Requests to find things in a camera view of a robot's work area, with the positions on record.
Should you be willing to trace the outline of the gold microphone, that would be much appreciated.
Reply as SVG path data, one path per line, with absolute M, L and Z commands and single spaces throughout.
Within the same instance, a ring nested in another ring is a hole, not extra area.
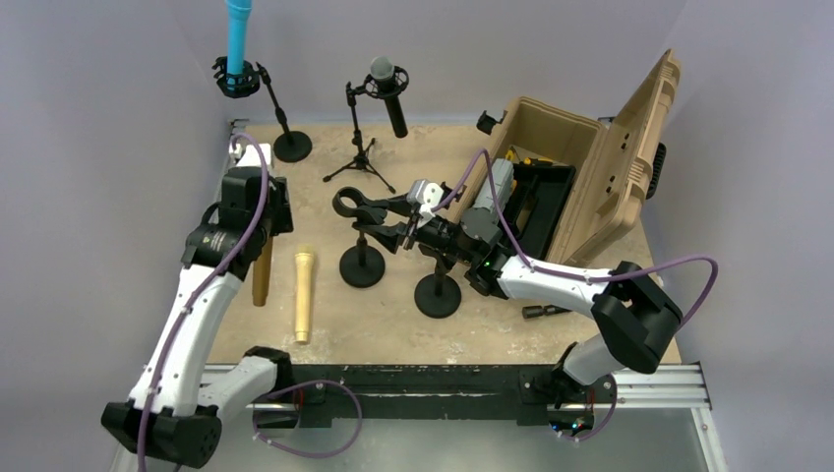
M 253 263 L 252 301 L 255 307 L 263 307 L 267 303 L 272 262 L 273 238 L 268 237 L 262 253 Z

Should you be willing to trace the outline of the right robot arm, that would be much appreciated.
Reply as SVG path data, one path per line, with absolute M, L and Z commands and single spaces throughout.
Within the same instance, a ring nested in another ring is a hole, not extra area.
M 430 318 L 445 318 L 459 307 L 460 288 L 448 274 L 465 264 L 467 281 L 483 296 L 539 301 L 591 319 L 597 334 L 571 344 L 547 377 L 530 384 L 556 402 L 575 400 L 622 369 L 646 375 L 658 370 L 684 315 L 640 266 L 622 261 L 613 269 L 589 269 L 536 260 L 513 247 L 494 207 L 471 207 L 452 222 L 424 203 L 406 195 L 372 200 L 349 187 L 332 200 L 336 213 L 353 221 L 363 266 L 382 257 L 369 238 L 391 253 L 416 246 L 435 259 L 434 274 L 415 289 L 419 310 Z

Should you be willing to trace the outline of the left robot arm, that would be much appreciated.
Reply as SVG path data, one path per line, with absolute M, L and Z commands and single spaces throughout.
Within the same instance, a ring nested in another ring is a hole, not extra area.
M 251 265 L 272 237 L 293 229 L 287 181 L 259 166 L 222 178 L 219 201 L 188 235 L 179 284 L 157 346 L 127 400 L 108 403 L 102 427 L 145 460 L 204 467 L 227 423 L 259 396 L 279 402 L 292 392 L 287 354 L 254 347 L 222 378 L 201 385 L 220 323 Z

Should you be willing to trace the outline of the cream microphone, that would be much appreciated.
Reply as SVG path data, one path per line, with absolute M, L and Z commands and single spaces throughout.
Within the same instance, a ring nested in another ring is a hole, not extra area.
M 301 246 L 295 254 L 295 341 L 309 344 L 311 340 L 311 299 L 315 252 L 312 246 Z

